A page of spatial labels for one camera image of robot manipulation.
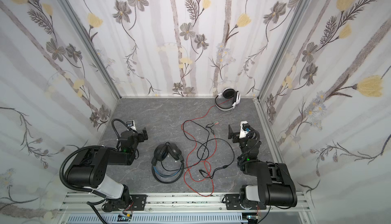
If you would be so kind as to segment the black headphones with blue band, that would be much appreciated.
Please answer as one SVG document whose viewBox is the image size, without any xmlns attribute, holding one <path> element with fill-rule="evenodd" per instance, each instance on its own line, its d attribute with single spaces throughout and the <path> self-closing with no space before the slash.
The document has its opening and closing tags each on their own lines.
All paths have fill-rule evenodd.
<svg viewBox="0 0 391 224">
<path fill-rule="evenodd" d="M 173 184 L 182 177 L 184 158 L 175 143 L 166 142 L 155 148 L 151 172 L 154 179 L 162 184 Z"/>
</svg>

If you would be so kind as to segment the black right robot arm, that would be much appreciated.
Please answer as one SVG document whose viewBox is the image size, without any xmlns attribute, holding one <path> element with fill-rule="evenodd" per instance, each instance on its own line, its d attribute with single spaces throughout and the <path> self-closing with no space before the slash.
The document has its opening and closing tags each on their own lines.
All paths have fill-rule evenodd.
<svg viewBox="0 0 391 224">
<path fill-rule="evenodd" d="M 276 206 L 289 209 L 297 205 L 296 187 L 286 164 L 262 161 L 258 158 L 261 146 L 260 134 L 247 122 L 242 122 L 239 132 L 229 125 L 228 138 L 238 143 L 241 154 L 237 157 L 237 167 L 248 176 L 256 178 L 255 185 L 243 185 L 238 196 L 226 195 L 229 209 L 242 208 L 261 210 Z"/>
</svg>

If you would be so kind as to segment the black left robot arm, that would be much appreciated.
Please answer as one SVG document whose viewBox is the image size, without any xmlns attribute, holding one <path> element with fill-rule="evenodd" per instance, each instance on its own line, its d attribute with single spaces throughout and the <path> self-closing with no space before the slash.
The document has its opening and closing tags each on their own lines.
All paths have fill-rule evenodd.
<svg viewBox="0 0 391 224">
<path fill-rule="evenodd" d="M 131 166 L 138 159 L 138 145 L 148 140 L 144 127 L 138 132 L 133 120 L 124 122 L 120 119 L 111 121 L 116 134 L 116 146 L 85 146 L 72 152 L 60 166 L 59 178 L 68 189 L 87 192 L 102 198 L 101 201 L 88 205 L 96 212 L 98 204 L 103 204 L 104 212 L 129 210 L 134 200 L 129 188 L 116 182 L 107 175 L 108 166 Z"/>
</svg>

